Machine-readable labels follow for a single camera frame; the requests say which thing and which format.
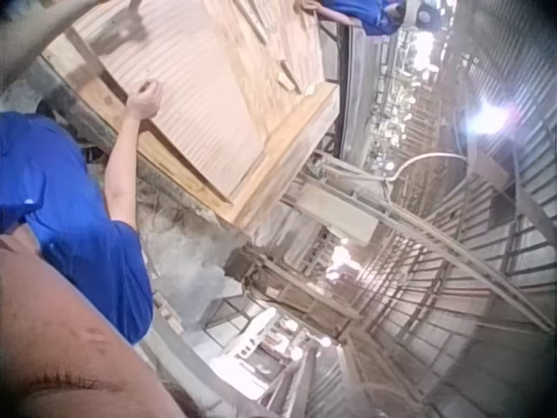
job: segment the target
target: white hose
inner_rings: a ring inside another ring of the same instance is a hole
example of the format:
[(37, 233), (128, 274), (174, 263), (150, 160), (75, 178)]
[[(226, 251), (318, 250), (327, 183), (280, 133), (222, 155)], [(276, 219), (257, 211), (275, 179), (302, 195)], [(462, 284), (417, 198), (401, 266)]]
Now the white hose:
[(466, 157), (459, 154), (450, 154), (448, 152), (429, 152), (428, 154), (422, 154), (417, 157), (410, 158), (403, 165), (401, 165), (399, 169), (391, 177), (380, 177), (380, 176), (372, 176), (372, 175), (366, 176), (363, 174), (346, 174), (345, 172), (342, 172), (341, 170), (337, 170), (336, 168), (332, 168), (332, 167), (325, 167), (325, 169), (329, 172), (334, 172), (346, 179), (357, 179), (357, 180), (364, 180), (364, 181), (387, 181), (389, 183), (392, 183), (397, 179), (397, 177), (402, 173), (402, 171), (405, 168), (407, 168), (410, 164), (413, 164), (416, 161), (419, 161), (424, 158), (432, 158), (432, 157), (457, 158), (457, 159), (461, 159), (464, 162), (467, 162)]

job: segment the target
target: blue shirt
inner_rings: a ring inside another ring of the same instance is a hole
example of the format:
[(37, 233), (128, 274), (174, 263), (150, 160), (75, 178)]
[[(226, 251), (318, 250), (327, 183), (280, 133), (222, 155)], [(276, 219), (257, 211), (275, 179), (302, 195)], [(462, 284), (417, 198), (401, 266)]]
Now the blue shirt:
[(323, 0), (326, 8), (360, 20), (369, 36), (392, 35), (402, 25), (402, 19), (396, 22), (385, 13), (390, 4), (404, 4), (404, 0)]
[(0, 114), (0, 233), (26, 222), (44, 258), (134, 344), (152, 319), (138, 234), (112, 222), (79, 147), (55, 122)]

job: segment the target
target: forearm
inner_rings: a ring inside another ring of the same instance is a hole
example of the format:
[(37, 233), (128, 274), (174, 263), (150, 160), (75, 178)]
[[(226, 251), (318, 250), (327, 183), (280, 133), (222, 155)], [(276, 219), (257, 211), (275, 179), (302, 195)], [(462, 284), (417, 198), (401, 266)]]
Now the forearm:
[(358, 19), (353, 17), (349, 17), (344, 13), (340, 13), (339, 11), (328, 9), (325, 6), (319, 6), (317, 8), (317, 12), (321, 15), (326, 17), (333, 22), (337, 22), (339, 24), (345, 24), (347, 26), (357, 26), (361, 27), (361, 22)]
[(99, 4), (99, 0), (64, 0), (48, 9), (39, 3), (14, 21), (0, 21), (0, 92), (6, 89), (55, 37)]
[(104, 173), (104, 197), (112, 220), (136, 228), (139, 117), (126, 113)]

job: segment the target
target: fist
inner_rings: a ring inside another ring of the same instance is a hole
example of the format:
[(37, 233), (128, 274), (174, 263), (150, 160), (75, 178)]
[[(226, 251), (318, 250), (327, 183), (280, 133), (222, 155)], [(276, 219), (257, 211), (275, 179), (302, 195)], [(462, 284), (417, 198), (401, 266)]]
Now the fist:
[(157, 80), (147, 80), (128, 97), (126, 113), (138, 120), (157, 116), (163, 99), (163, 86)]

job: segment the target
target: person in blue shirt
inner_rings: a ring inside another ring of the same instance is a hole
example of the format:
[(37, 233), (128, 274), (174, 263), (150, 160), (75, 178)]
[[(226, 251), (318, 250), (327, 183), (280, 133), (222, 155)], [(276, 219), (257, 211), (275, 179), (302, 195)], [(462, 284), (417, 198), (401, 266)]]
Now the person in blue shirt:
[[(0, 91), (53, 37), (98, 3), (65, 0), (46, 10), (32, 3), (24, 18), (1, 20)], [(144, 337), (153, 315), (136, 226), (136, 165), (140, 122), (157, 114), (161, 98), (157, 80), (128, 97), (104, 193), (90, 178), (77, 143), (54, 120), (0, 114), (0, 234), (34, 248), (130, 344)]]
[(412, 26), (435, 32), (441, 26), (433, 0), (300, 0), (300, 6), (333, 22), (360, 27), (368, 36), (392, 35)]

